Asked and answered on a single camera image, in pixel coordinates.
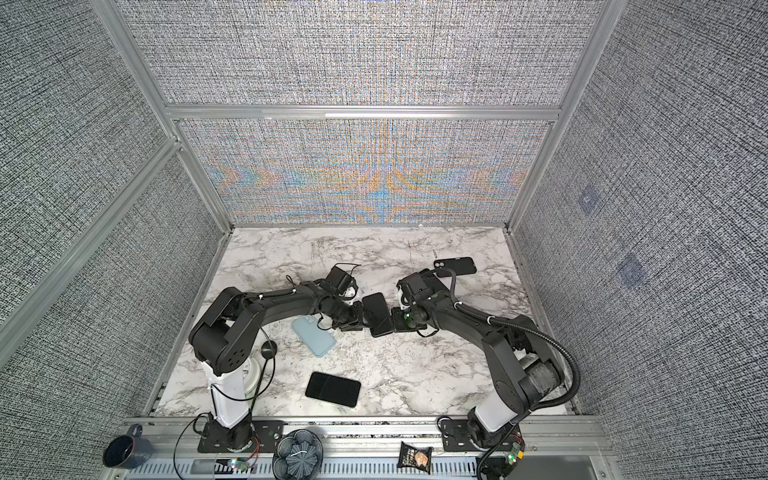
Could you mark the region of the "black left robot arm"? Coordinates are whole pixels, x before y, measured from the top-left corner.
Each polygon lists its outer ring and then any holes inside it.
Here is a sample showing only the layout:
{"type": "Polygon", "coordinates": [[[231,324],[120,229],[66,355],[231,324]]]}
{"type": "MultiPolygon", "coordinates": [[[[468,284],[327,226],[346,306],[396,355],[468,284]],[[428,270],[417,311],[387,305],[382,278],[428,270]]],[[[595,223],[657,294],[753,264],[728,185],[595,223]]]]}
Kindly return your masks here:
{"type": "Polygon", "coordinates": [[[263,326],[321,314],[333,329],[363,327],[363,307],[317,282],[266,293],[224,289],[192,328],[188,341],[205,372],[212,413],[203,430],[204,452],[242,452],[254,446],[251,404],[243,365],[263,326]]]}

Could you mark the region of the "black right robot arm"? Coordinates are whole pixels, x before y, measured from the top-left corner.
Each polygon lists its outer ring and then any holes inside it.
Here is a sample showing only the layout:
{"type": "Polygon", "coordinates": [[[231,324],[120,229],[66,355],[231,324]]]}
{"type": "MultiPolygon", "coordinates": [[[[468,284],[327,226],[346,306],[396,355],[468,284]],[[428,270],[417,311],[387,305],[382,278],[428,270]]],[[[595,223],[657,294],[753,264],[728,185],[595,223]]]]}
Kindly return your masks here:
{"type": "Polygon", "coordinates": [[[446,330],[484,353],[492,392],[467,414],[474,444],[488,450],[504,441],[531,413],[570,402],[581,372],[566,348],[525,316],[491,315],[456,298],[451,291],[402,286],[395,319],[416,332],[423,326],[446,330]]]}

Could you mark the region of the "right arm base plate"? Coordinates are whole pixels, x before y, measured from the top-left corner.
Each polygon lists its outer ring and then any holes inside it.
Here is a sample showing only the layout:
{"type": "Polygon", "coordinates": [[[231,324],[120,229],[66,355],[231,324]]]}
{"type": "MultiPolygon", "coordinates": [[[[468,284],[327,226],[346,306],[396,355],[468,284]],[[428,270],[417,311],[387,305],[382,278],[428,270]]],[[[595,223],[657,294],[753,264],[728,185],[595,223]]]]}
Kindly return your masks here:
{"type": "Polygon", "coordinates": [[[480,452],[481,449],[473,442],[466,419],[457,420],[449,417],[437,422],[440,430],[443,449],[450,453],[480,452]]]}

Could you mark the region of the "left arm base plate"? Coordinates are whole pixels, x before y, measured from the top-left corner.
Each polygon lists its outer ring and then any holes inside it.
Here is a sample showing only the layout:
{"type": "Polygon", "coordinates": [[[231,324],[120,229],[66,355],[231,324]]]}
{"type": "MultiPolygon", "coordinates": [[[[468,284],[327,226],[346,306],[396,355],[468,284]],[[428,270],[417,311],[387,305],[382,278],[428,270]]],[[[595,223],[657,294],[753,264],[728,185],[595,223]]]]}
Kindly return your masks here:
{"type": "Polygon", "coordinates": [[[243,420],[232,429],[224,428],[213,420],[203,427],[197,452],[250,454],[258,450],[260,453],[274,453],[283,437],[283,429],[284,422],[280,420],[243,420]]]}

